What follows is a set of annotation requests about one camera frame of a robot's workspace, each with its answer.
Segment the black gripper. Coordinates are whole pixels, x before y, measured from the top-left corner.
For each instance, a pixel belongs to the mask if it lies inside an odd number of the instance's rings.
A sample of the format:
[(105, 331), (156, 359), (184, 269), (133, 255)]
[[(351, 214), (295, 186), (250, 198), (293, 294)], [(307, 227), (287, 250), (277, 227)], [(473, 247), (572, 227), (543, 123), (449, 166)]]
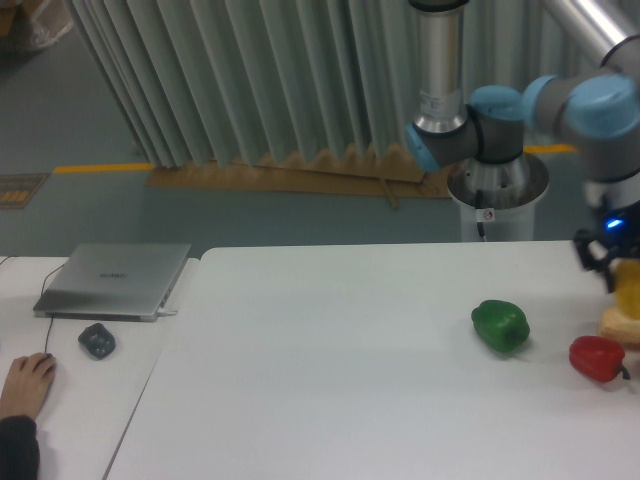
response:
[[(585, 271), (593, 271), (604, 280), (608, 293), (615, 290), (611, 265), (615, 259), (639, 259), (639, 202), (614, 207), (607, 197), (589, 206), (595, 219), (595, 233), (579, 229), (573, 245)], [(604, 255), (596, 257), (591, 245), (597, 243)]]

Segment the person's bare hand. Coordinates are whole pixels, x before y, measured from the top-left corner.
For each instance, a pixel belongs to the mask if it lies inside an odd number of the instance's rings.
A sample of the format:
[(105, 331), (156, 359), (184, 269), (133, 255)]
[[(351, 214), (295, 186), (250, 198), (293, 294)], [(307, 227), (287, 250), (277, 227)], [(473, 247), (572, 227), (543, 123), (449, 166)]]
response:
[(38, 352), (13, 360), (1, 392), (1, 419), (25, 415), (36, 420), (56, 373), (56, 359)]

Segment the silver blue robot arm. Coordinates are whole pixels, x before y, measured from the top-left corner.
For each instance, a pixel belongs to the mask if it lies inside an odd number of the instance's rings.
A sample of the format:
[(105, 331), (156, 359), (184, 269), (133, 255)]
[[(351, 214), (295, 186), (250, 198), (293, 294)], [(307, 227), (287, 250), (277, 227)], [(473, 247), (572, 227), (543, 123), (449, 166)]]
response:
[(466, 161), (449, 190), (476, 213), (530, 204), (543, 165), (523, 152), (526, 129), (574, 146), (594, 227), (575, 234), (582, 267), (616, 287), (612, 263), (639, 256), (639, 31), (611, 1), (548, 1), (546, 10), (595, 62), (572, 78), (543, 76), (524, 91), (486, 86), (462, 97), (461, 1), (415, 1), (420, 105), (406, 144), (426, 172)]

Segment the black sleeved forearm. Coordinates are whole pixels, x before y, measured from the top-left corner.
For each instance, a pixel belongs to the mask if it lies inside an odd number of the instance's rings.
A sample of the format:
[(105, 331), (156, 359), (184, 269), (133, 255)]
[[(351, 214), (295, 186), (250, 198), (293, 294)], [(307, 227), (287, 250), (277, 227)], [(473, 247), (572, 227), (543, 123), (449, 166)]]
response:
[(2, 479), (38, 478), (40, 449), (36, 430), (36, 422), (25, 415), (1, 420)]

